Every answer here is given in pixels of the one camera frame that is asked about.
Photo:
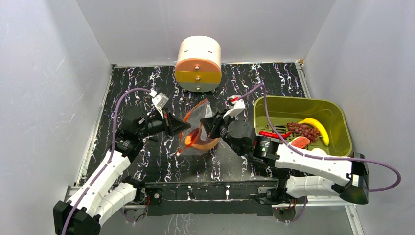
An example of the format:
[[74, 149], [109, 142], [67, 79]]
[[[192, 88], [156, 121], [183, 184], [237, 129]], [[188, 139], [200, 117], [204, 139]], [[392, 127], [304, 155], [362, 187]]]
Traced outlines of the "clear zip top bag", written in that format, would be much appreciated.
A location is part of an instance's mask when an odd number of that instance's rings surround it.
[[183, 121], [190, 124], [190, 128], [179, 134], [178, 155], [201, 156], [213, 149], [219, 138], [208, 137], [200, 120], [213, 116], [208, 98], [194, 106], [184, 117]]

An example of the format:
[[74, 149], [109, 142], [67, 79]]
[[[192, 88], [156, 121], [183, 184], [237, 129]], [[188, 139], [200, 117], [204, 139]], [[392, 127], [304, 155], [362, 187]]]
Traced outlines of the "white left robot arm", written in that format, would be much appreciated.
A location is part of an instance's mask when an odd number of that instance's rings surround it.
[[58, 235], [97, 235], [102, 225], [127, 203], [142, 203], [146, 190], [132, 178], [117, 187], [115, 180], [126, 170], [143, 149], [144, 140], [164, 133], [174, 136], [191, 125], [175, 117], [167, 108], [145, 115], [137, 107], [129, 110], [114, 132], [105, 158], [66, 202], [58, 201], [53, 208], [55, 233]]

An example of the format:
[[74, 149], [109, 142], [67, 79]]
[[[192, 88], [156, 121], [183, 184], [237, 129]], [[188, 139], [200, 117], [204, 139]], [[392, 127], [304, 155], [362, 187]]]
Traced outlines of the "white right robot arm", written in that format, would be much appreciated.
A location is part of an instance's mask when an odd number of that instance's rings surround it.
[[369, 202], [369, 168], [363, 154], [350, 157], [327, 155], [315, 148], [305, 150], [257, 135], [255, 128], [241, 120], [221, 115], [201, 119], [211, 138], [221, 138], [238, 156], [282, 170], [307, 173], [305, 177], [282, 176], [276, 198], [287, 203], [304, 196], [338, 196], [344, 201]]

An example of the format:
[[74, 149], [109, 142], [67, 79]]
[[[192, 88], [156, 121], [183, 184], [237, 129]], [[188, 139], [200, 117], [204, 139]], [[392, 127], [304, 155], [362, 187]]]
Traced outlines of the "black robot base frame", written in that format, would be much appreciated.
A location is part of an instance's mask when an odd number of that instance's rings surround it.
[[138, 201], [124, 210], [144, 210], [148, 216], [172, 214], [256, 214], [293, 210], [303, 199], [287, 194], [286, 181], [206, 181], [141, 183]]

